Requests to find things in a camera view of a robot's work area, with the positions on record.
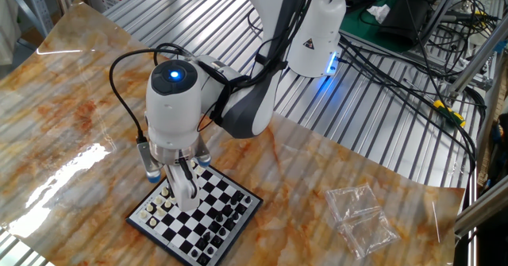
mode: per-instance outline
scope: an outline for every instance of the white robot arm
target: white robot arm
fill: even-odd
[[[249,138],[263,132],[273,113],[287,42],[292,30],[298,28],[294,23],[306,1],[250,1],[264,26],[264,43],[252,70],[255,76],[241,75],[210,56],[170,60],[159,64],[150,75],[145,113],[149,143],[141,142],[138,148],[151,182],[159,181],[160,170],[165,170],[181,211],[193,210],[199,204],[198,183],[190,161],[195,158],[203,167],[211,161],[198,132],[201,114],[213,109],[210,117],[220,127],[235,138]],[[311,3],[301,29],[294,31],[294,42],[302,44],[296,44],[298,47],[292,48],[288,56],[290,67],[303,75],[325,70],[336,51],[345,13],[344,0]],[[307,38],[312,39],[312,48],[305,44]],[[309,64],[309,59],[316,62]]]

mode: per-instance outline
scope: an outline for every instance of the green mat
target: green mat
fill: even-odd
[[[397,0],[377,0],[374,6],[383,6],[387,4],[390,8],[397,2]],[[365,24],[360,20],[360,13],[365,8],[358,9],[357,11],[347,14],[342,21],[341,30],[350,33],[356,37],[367,40],[373,44],[377,44],[380,47],[391,50],[392,52],[406,52],[410,50],[413,45],[395,43],[392,39],[387,37],[381,37],[377,34],[379,23],[375,20],[369,12],[363,12],[362,18],[375,25]]]

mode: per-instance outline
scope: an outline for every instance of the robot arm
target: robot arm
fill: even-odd
[[[252,71],[253,75],[264,75],[263,80],[232,92],[231,88],[225,87],[224,81],[226,84],[235,80],[240,82],[238,79],[245,82],[246,77],[210,56],[170,60],[158,65],[150,75],[145,113],[149,143],[140,143],[138,148],[151,182],[159,181],[160,169],[166,172],[181,211],[193,210],[199,205],[198,182],[195,173],[191,171],[190,161],[195,158],[202,167],[211,161],[210,153],[197,131],[201,113],[214,108],[211,117],[235,138],[257,136],[267,127],[273,113],[275,92],[283,68],[281,63],[286,54],[283,43],[292,32],[291,23],[298,18],[302,0],[250,1],[264,25],[264,43],[256,55]],[[326,41],[330,36],[337,36],[335,33],[338,33],[344,16],[340,10],[344,8],[345,11],[345,5],[340,5],[344,0],[333,1],[339,4],[338,9],[327,10],[329,0],[312,2],[308,8],[309,17],[302,23],[302,29],[296,34],[295,40],[306,41],[310,33],[329,33],[323,37]],[[338,19],[331,24],[332,33],[322,29],[313,31],[312,28],[319,26],[323,22],[323,15],[328,13],[336,13]],[[322,40],[317,37],[314,39],[316,43]],[[308,59],[302,58],[307,56],[307,50],[316,52],[312,55],[316,59],[325,54],[325,65],[329,60],[329,52],[331,54],[329,49],[334,48],[329,43],[322,47],[316,45],[312,49],[302,44],[303,50],[302,47],[291,50],[288,57],[290,67],[292,62],[299,60],[308,63]],[[319,66],[322,59],[319,60],[316,64],[309,65]],[[223,104],[214,106],[217,101],[223,101]]]

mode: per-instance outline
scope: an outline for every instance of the sticker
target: sticker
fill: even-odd
[[[310,49],[314,49],[314,43],[312,42],[312,38],[310,38],[307,42],[303,43],[304,46]]]

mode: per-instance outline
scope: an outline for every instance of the metal grating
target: metal grating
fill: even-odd
[[[54,266],[0,226],[0,266]]]
[[[105,15],[147,46],[181,44],[246,73],[261,44],[260,32],[245,19],[251,8],[248,0],[130,0]],[[251,19],[260,25],[256,13]],[[393,78],[406,78],[433,92],[429,79],[411,66],[375,54],[365,56]],[[404,96],[419,106],[414,98]],[[479,113],[468,104],[470,98],[459,99],[463,102],[456,102],[454,109],[466,118],[466,130],[475,139]],[[421,110],[429,114],[427,108]],[[350,64],[340,64],[334,76],[316,79],[284,71],[275,111],[413,181],[466,187],[469,170],[464,150]],[[444,125],[436,114],[431,116]],[[461,139],[457,131],[449,132]]]

